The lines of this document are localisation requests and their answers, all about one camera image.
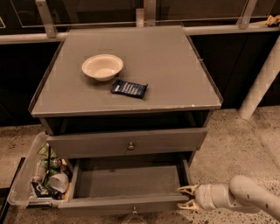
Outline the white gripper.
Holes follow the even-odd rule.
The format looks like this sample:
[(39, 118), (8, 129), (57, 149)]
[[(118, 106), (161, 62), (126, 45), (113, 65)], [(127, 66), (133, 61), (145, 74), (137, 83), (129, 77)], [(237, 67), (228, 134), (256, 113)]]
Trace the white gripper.
[(177, 207), (181, 210), (204, 210), (211, 211), (221, 205), (222, 185), (186, 185), (177, 189), (179, 193), (194, 195), (195, 200), (191, 199), (184, 203), (178, 203)]

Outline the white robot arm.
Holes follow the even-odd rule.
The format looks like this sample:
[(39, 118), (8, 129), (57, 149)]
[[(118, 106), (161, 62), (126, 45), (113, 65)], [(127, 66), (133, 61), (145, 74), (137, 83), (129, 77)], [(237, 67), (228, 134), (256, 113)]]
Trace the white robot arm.
[(264, 211), (280, 221), (280, 197), (259, 186), (251, 178), (237, 175), (227, 184), (187, 185), (178, 189), (189, 196), (179, 209), (212, 211), (226, 208), (243, 213)]

